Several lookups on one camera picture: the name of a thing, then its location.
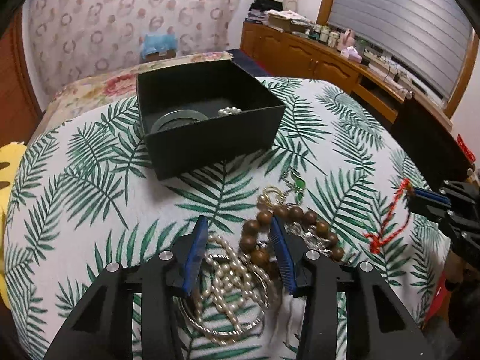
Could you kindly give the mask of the bottles on sideboard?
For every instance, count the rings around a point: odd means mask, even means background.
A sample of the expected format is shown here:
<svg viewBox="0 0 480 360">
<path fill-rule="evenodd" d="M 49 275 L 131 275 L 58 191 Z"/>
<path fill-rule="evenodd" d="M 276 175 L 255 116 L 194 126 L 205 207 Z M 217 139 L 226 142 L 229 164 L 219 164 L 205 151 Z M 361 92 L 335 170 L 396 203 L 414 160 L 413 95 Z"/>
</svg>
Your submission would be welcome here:
<svg viewBox="0 0 480 360">
<path fill-rule="evenodd" d="M 309 39 L 318 41 L 330 48 L 335 48 L 339 39 L 339 33 L 331 30 L 328 25 L 315 24 L 306 28 L 305 34 Z"/>
</svg>

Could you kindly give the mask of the silver metal bangle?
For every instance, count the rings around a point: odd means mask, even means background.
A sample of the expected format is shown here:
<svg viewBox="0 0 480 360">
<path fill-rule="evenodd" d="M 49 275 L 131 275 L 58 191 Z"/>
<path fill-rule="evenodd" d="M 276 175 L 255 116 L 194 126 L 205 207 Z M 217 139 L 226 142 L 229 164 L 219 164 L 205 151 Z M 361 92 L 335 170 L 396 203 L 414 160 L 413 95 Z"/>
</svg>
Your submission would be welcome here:
<svg viewBox="0 0 480 360">
<path fill-rule="evenodd" d="M 178 301 L 185 320 L 222 345 L 260 327 L 278 300 L 276 285 L 266 270 L 243 254 L 207 253 L 204 262 L 213 277 L 204 290 Z"/>
</svg>

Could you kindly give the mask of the palm leaf print cloth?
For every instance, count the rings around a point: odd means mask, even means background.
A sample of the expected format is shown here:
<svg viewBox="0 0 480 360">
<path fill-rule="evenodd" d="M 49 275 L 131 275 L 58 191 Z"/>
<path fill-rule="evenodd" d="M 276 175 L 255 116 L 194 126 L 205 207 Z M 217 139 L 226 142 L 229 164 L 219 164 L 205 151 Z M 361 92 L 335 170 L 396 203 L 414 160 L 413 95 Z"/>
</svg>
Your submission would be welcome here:
<svg viewBox="0 0 480 360">
<path fill-rule="evenodd" d="M 264 189 L 313 210 L 345 263 L 371 262 L 422 323 L 450 242 L 435 223 L 390 209 L 403 180 L 426 181 L 377 120 L 319 80 L 264 78 L 286 106 L 271 150 L 156 178 L 135 96 L 88 111 L 27 148 L 12 186 L 5 234 L 11 313 L 21 347 L 42 359 L 106 264 L 144 263 L 189 233 L 199 216 L 236 249 Z"/>
</svg>

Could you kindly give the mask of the brown louvered wardrobe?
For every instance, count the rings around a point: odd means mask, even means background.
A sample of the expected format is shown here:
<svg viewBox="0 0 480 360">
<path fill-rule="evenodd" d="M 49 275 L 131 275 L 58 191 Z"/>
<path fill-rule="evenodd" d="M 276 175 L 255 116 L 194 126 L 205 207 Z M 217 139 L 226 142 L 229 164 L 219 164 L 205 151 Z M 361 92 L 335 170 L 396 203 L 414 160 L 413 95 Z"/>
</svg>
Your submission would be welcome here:
<svg viewBox="0 0 480 360">
<path fill-rule="evenodd" d="M 42 116 L 24 57 L 19 10 L 1 37 L 0 57 L 0 144 L 4 146 L 29 141 Z"/>
</svg>

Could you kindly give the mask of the grey window blind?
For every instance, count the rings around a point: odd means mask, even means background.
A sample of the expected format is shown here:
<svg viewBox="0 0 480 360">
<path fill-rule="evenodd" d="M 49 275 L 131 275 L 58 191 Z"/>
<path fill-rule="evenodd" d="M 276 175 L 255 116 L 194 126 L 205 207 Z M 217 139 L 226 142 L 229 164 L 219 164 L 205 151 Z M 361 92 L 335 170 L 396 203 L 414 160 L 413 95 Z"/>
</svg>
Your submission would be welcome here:
<svg viewBox="0 0 480 360">
<path fill-rule="evenodd" d="M 473 30 L 455 0 L 334 0 L 328 22 L 388 51 L 444 97 Z"/>
</svg>

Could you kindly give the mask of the dark blue bed sheet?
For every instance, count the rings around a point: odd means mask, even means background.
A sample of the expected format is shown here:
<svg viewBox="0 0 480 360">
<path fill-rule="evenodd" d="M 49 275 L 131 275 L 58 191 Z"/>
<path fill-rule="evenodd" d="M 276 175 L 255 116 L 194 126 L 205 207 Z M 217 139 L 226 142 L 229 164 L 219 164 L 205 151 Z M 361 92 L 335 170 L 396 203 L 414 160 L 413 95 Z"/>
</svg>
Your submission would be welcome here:
<svg viewBox="0 0 480 360">
<path fill-rule="evenodd" d="M 256 63 L 251 57 L 245 54 L 240 49 L 230 49 L 230 55 L 232 56 L 232 60 L 236 63 L 240 68 L 245 70 L 246 72 L 250 73 L 253 77 L 270 77 L 271 74 L 264 70 L 261 66 Z"/>
</svg>

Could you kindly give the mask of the pink rabbit figure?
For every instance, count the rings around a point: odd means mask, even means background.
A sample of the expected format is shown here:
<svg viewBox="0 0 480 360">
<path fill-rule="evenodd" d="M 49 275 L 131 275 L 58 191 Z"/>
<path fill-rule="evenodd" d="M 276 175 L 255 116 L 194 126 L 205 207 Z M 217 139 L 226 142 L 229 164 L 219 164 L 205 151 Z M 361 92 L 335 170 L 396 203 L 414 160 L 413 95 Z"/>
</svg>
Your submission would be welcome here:
<svg viewBox="0 0 480 360">
<path fill-rule="evenodd" d="M 354 47 L 355 43 L 355 32 L 351 29 L 347 29 L 345 32 L 340 34 L 337 42 L 337 50 L 343 51 L 348 47 Z"/>
</svg>

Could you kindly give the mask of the wooden sideboard cabinet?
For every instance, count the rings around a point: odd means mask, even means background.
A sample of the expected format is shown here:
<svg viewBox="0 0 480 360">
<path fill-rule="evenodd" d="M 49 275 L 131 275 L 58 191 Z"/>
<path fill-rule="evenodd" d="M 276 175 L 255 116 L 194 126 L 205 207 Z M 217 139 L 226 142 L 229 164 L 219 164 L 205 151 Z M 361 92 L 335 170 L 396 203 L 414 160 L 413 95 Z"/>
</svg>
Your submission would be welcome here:
<svg viewBox="0 0 480 360">
<path fill-rule="evenodd" d="M 352 62 L 318 42 L 263 24 L 244 22 L 241 51 L 276 77 L 324 80 L 357 99 L 391 126 L 404 99 L 372 69 Z"/>
</svg>

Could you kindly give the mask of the circle pattern curtain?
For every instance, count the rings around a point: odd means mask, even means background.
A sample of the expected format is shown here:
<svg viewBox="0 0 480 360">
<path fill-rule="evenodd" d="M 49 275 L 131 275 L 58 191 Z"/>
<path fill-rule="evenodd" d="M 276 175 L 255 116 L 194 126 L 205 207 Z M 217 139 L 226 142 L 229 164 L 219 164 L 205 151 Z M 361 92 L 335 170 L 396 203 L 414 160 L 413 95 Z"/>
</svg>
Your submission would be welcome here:
<svg viewBox="0 0 480 360">
<path fill-rule="evenodd" d="M 240 0 L 29 0 L 27 29 L 45 94 L 134 66 L 147 35 L 172 35 L 178 55 L 229 46 Z"/>
</svg>

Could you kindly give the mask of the cardboard box under toy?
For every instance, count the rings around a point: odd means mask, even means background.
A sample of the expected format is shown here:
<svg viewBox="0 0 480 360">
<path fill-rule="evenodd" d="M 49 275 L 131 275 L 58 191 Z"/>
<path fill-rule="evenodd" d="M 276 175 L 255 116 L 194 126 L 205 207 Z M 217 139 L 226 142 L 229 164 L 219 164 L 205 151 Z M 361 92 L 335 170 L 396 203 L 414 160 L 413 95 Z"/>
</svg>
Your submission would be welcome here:
<svg viewBox="0 0 480 360">
<path fill-rule="evenodd" d="M 176 57 L 176 51 L 174 49 L 168 49 L 166 51 L 155 51 L 150 54 L 146 54 L 143 59 L 145 62 L 155 62 L 166 59 L 174 59 Z"/>
</svg>

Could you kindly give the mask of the stack of folded clothes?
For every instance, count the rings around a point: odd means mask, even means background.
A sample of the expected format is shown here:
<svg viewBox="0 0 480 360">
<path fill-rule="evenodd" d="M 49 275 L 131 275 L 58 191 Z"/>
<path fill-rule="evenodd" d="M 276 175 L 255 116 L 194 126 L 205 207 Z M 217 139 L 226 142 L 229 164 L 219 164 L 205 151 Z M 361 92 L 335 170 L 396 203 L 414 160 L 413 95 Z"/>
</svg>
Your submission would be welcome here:
<svg viewBox="0 0 480 360">
<path fill-rule="evenodd" d="M 267 24 L 269 20 L 267 11 L 270 10 L 282 11 L 282 2 L 277 0 L 254 0 L 250 4 L 245 21 L 254 24 Z"/>
</svg>

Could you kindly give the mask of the black jewelry box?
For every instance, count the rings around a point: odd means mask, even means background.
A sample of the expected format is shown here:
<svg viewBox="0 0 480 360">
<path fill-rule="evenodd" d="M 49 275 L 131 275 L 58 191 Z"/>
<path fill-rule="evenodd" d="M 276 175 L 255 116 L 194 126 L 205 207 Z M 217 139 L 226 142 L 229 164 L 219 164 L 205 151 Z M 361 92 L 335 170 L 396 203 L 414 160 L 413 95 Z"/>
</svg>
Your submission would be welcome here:
<svg viewBox="0 0 480 360">
<path fill-rule="evenodd" d="M 143 140 L 159 180 L 272 146 L 286 106 L 230 60 L 190 63 L 137 76 Z M 204 121 L 150 133 L 170 111 L 195 110 Z"/>
</svg>

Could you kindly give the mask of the pink tissue pack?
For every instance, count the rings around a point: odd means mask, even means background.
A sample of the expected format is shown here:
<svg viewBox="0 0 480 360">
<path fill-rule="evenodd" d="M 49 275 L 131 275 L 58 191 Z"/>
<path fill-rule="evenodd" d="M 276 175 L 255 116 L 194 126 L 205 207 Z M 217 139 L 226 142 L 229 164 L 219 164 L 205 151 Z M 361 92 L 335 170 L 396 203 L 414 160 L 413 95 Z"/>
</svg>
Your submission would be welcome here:
<svg viewBox="0 0 480 360">
<path fill-rule="evenodd" d="M 361 63 L 362 62 L 362 56 L 359 54 L 359 52 L 356 50 L 354 46 L 349 46 L 346 48 L 343 48 L 340 52 L 340 55 L 347 59 L 351 60 L 356 63 Z"/>
</svg>

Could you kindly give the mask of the blue plush toy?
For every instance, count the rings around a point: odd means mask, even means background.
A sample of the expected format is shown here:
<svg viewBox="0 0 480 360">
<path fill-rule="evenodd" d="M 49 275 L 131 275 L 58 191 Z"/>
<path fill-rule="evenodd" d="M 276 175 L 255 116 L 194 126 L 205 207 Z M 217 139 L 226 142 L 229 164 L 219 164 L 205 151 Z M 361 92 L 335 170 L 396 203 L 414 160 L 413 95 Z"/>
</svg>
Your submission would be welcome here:
<svg viewBox="0 0 480 360">
<path fill-rule="evenodd" d="M 144 59 L 146 54 L 170 49 L 177 50 L 177 40 L 174 35 L 148 33 L 143 37 L 141 56 Z"/>
</svg>

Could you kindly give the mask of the floral bed blanket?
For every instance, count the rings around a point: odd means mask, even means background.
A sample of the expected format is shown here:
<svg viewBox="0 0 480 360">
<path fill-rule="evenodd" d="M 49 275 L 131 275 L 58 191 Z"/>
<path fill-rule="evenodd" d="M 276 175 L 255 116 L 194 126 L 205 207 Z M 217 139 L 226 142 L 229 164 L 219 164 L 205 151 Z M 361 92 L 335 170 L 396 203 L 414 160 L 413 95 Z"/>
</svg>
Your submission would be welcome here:
<svg viewBox="0 0 480 360">
<path fill-rule="evenodd" d="M 231 59 L 233 55 L 227 51 L 208 52 L 141 63 L 134 67 L 74 81 L 55 94 L 28 144 L 31 145 L 41 134 L 70 119 L 122 98 L 134 96 L 137 93 L 137 75 L 140 73 L 190 63 Z"/>
</svg>

